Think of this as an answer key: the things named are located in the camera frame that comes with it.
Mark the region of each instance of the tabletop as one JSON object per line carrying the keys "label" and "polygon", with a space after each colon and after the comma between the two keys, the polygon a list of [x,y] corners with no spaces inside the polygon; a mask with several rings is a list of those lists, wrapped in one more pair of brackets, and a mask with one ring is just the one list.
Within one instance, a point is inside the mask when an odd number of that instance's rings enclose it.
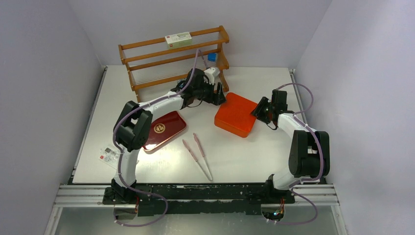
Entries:
{"label": "tabletop", "polygon": [[[292,82],[287,68],[230,67],[224,71],[230,92],[254,102],[263,96],[271,98],[272,89]],[[142,101],[166,94],[177,82],[169,82],[140,89]],[[292,86],[287,91],[288,109],[299,111],[300,106]],[[128,80],[125,66],[108,66],[98,100],[73,178],[74,184],[109,184],[115,169],[99,159],[100,152],[112,145],[112,131],[118,116],[136,96]],[[251,133],[241,138],[214,125],[218,106],[202,103],[197,108],[183,109],[179,114],[187,128],[168,144],[149,154],[140,151],[136,167],[138,183],[209,183],[206,176],[183,146],[187,140],[197,150],[193,133],[198,135],[213,175],[213,183],[264,182],[271,174],[288,165],[291,140],[286,133],[268,128],[256,121]]]}

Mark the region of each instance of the gold emblem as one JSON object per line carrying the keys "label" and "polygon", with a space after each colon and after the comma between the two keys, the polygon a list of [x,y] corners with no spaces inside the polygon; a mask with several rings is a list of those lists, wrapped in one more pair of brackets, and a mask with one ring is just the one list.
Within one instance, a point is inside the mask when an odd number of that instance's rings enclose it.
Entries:
{"label": "gold emblem", "polygon": [[154,131],[158,134],[163,133],[166,130],[166,126],[163,123],[159,123],[154,126]]}

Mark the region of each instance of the wall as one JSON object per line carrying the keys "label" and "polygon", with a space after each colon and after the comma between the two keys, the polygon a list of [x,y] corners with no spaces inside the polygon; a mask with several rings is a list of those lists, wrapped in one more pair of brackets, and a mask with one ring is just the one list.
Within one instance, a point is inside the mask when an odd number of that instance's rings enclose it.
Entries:
{"label": "wall", "polygon": [[0,234],[43,234],[102,67],[64,0],[0,1]]}
{"label": "wall", "polygon": [[413,1],[333,0],[296,69],[351,235],[414,234],[414,38]]}
{"label": "wall", "polygon": [[294,68],[331,0],[69,0],[102,64],[118,44],[223,25],[231,66]]}

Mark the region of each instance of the purple cable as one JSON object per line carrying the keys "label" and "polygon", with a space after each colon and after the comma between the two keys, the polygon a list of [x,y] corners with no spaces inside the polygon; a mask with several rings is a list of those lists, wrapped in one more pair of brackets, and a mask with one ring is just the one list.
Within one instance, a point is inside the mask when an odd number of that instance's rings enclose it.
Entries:
{"label": "purple cable", "polygon": [[[118,160],[118,169],[117,169],[117,173],[118,173],[118,175],[119,175],[119,179],[121,180],[121,182],[128,188],[128,189],[130,189],[130,190],[132,190],[132,191],[134,191],[134,192],[138,192],[138,193],[143,193],[143,194],[147,194],[147,195],[152,195],[152,196],[155,196],[155,197],[158,197],[158,198],[161,198],[165,203],[166,203],[166,208],[164,209],[164,212],[163,212],[163,214],[161,214],[157,219],[155,219],[155,220],[153,220],[153,221],[151,221],[151,222],[148,222],[148,223],[145,223],[145,224],[124,224],[124,223],[121,223],[121,222],[119,222],[117,219],[116,219],[116,215],[115,215],[115,210],[114,210],[114,222],[115,223],[117,223],[117,224],[119,224],[119,225],[121,225],[121,226],[125,226],[125,227],[144,227],[144,226],[147,226],[147,225],[150,225],[150,224],[154,224],[154,223],[156,223],[157,221],[159,221],[160,219],[162,219],[165,215],[166,215],[166,213],[167,213],[167,210],[168,210],[168,202],[167,202],[167,199],[165,198],[165,197],[163,197],[163,196],[161,196],[161,195],[159,195],[159,194],[157,194],[157,193],[152,193],[152,192],[146,192],[146,191],[141,191],[141,190],[138,190],[138,189],[135,189],[135,188],[133,188],[133,187],[131,187],[131,186],[129,186],[129,185],[127,185],[127,183],[125,182],[125,180],[124,180],[124,178],[122,177],[122,175],[121,175],[121,161],[122,161],[122,156],[124,155],[124,150],[118,145],[118,143],[115,141],[115,134],[117,133],[117,131],[118,131],[118,129],[119,129],[119,127],[120,127],[120,125],[121,125],[121,123],[123,123],[125,120],[127,120],[127,118],[129,118],[132,114],[134,114],[134,113],[136,113],[138,110],[140,110],[140,109],[143,109],[143,108],[147,108],[147,107],[150,107],[151,105],[153,105],[153,104],[155,104],[155,103],[157,103],[157,102],[160,102],[160,101],[162,101],[162,100],[165,100],[165,99],[169,99],[170,97],[175,97],[175,96],[178,96],[178,95],[180,95],[184,90],[186,90],[186,88],[189,86],[189,84],[190,84],[190,82],[191,82],[191,80],[193,79],[193,75],[194,75],[194,71],[195,71],[195,69],[196,69],[196,62],[197,62],[197,57],[199,56],[199,52],[202,54],[202,51],[200,50],[200,49],[197,49],[196,50],[196,56],[195,56],[195,60],[194,60],[194,64],[193,64],[193,69],[192,69],[192,73],[191,73],[191,75],[190,75],[190,79],[189,79],[189,81],[186,83],[186,85],[179,91],[179,92],[177,92],[175,95],[172,95],[172,96],[162,96],[162,97],[160,97],[160,98],[158,98],[158,99],[155,99],[155,100],[153,100],[152,102],[149,102],[149,103],[147,103],[147,104],[145,104],[145,105],[143,105],[143,106],[140,106],[140,107],[138,107],[138,108],[136,108],[136,109],[134,109],[134,110],[132,110],[131,112],[129,112],[126,116],[124,116],[117,124],[116,124],[116,126],[115,126],[115,128],[114,128],[114,133],[113,133],[113,144],[115,145],[115,147],[117,147],[119,150],[120,150],[120,155],[119,155],[119,160]],[[204,63],[205,63],[205,66],[207,67],[208,66],[208,64],[206,63],[206,61],[205,61],[205,59],[203,58],[203,55],[202,55],[202,59],[203,59],[203,61],[204,61]]]}
{"label": "purple cable", "polygon": [[[306,90],[310,93],[310,96],[311,96],[311,103],[310,103],[310,105],[309,105],[309,106],[308,106],[305,110],[295,112],[295,113],[293,114],[293,116],[294,116],[294,120],[295,120],[296,122],[298,122],[301,126],[305,127],[305,129],[306,129],[307,131],[309,131],[309,132],[310,132],[311,136],[313,137],[314,141],[316,142],[317,149],[318,149],[318,151],[319,151],[319,156],[320,156],[320,171],[319,171],[319,174],[317,175],[317,177],[315,177],[315,178],[313,178],[313,179],[303,179],[302,181],[315,181],[315,180],[319,180],[319,179],[322,177],[322,175],[323,175],[323,168],[324,168],[322,147],[321,147],[320,142],[319,142],[319,139],[317,138],[317,136],[316,136],[316,134],[314,133],[314,131],[313,131],[313,130],[312,130],[312,129],[308,126],[308,125],[306,125],[304,122],[302,122],[302,121],[301,121],[301,120],[297,117],[297,114],[301,114],[301,113],[304,113],[304,112],[306,112],[306,111],[310,110],[311,106],[313,106],[313,103],[314,103],[314,96],[313,96],[313,93],[311,92],[311,90],[310,90],[308,87],[306,87],[305,85],[300,84],[300,83],[287,83],[287,84],[284,84],[284,85],[282,85],[282,86],[278,87],[278,88],[277,88],[277,90],[279,90],[279,89],[281,89],[281,88],[283,88],[283,87],[289,86],[289,85],[296,85],[296,86],[301,86],[301,87],[304,87],[304,88],[305,88],[305,89],[306,89]],[[297,180],[297,181],[295,181],[294,183],[290,184],[290,185],[289,185],[289,188],[291,188],[291,190],[290,190],[290,191],[291,191],[294,195],[299,196],[299,197],[301,197],[302,199],[304,199],[304,200],[306,200],[307,202],[309,202],[309,203],[313,206],[314,211],[316,212],[316,214],[314,215],[314,217],[313,217],[313,218],[311,218],[311,219],[309,219],[309,220],[306,220],[306,221],[303,221],[303,222],[277,222],[277,224],[285,224],[285,225],[301,225],[301,224],[307,224],[307,223],[313,222],[314,220],[316,220],[316,219],[317,219],[317,216],[319,215],[319,210],[317,209],[316,205],[315,205],[312,201],[310,201],[308,198],[304,197],[303,195],[301,195],[301,194],[299,194],[299,193],[294,192],[293,187],[294,187],[295,185],[297,185],[297,184],[301,184],[301,183],[302,183],[302,181],[301,181],[301,179],[300,179],[300,180]]]}

